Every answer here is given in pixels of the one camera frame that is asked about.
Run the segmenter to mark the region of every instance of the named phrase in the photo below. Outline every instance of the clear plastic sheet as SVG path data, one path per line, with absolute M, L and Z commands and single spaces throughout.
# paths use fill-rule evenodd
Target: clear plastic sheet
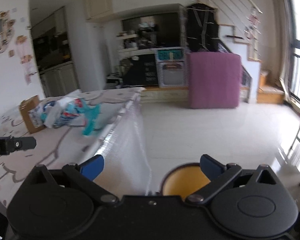
M 104 157 L 105 167 L 94 182 L 119 198 L 147 195 L 152 174 L 146 156 L 139 100 L 129 103 L 127 112 L 96 152 Z

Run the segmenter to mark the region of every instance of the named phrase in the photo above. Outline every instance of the kitchen cabinet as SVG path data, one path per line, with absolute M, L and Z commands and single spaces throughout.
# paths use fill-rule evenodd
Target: kitchen cabinet
M 56 34 L 62 34 L 67 31 L 66 29 L 66 17 L 65 17 L 65 8 L 62 7 L 54 13 L 54 20 L 56 24 Z
M 57 69 L 45 73 L 46 86 L 49 88 L 50 97 L 65 95 L 62 91 L 61 80 Z
M 113 14 L 112 0 L 84 0 L 87 20 L 96 20 Z
M 31 28 L 32 39 L 36 39 L 46 33 L 48 30 L 51 30 L 55 26 L 54 16 L 51 15 L 48 18 L 45 18 L 42 22 L 39 22 L 37 25 Z
M 56 28 L 56 35 L 60 35 L 67 31 L 64 7 L 55 11 L 54 14 L 45 18 L 42 22 L 33 26 L 31 28 L 31 36 L 33 39 L 36 39 L 54 27 Z
M 63 92 L 66 94 L 78 89 L 77 79 L 72 64 L 65 65 L 58 69 Z
M 71 62 L 45 70 L 40 73 L 40 77 L 47 97 L 64 96 L 79 88 Z

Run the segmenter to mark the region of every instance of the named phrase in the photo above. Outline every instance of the packaged box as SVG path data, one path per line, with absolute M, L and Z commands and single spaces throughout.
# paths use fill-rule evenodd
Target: packaged box
M 38 95 L 22 101 L 19 111 L 29 133 L 36 133 L 45 128 L 41 120 L 42 107 Z

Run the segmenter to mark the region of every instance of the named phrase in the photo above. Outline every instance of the hanging ornament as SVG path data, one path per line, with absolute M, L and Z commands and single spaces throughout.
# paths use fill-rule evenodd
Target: hanging ornament
M 17 54 L 21 59 L 21 64 L 24 67 L 24 74 L 25 80 L 27 85 L 31 83 L 31 76 L 34 75 L 36 72 L 32 71 L 33 63 L 31 62 L 33 56 L 32 54 L 32 47 L 28 38 L 26 36 L 18 36 L 16 40 L 17 45 Z
M 245 36 L 247 37 L 247 39 L 252 40 L 252 39 L 256 38 L 256 36 L 255 36 L 256 32 L 260 33 L 257 28 L 257 25 L 260 22 L 257 17 L 257 9 L 255 7 L 251 8 L 250 16 L 247 17 L 247 19 L 249 20 L 251 25 L 249 27 L 246 26 L 244 32 L 245 32 Z

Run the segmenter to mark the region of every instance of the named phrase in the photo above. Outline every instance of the staircase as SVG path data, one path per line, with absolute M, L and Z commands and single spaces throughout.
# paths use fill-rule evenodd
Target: staircase
M 278 87 L 268 85 L 267 76 L 267 71 L 260 72 L 257 103 L 283 104 L 284 92 Z
M 252 0 L 197 0 L 208 6 L 217 9 L 217 21 L 222 19 L 227 22 L 219 24 L 219 38 L 221 44 L 227 48 L 228 52 L 239 54 L 242 59 L 242 66 L 247 72 L 245 80 L 248 78 L 249 87 L 242 83 L 242 95 L 247 94 L 246 101 L 256 103 L 262 93 L 259 89 L 259 75 L 261 61 L 258 53 L 258 15 L 261 10 Z

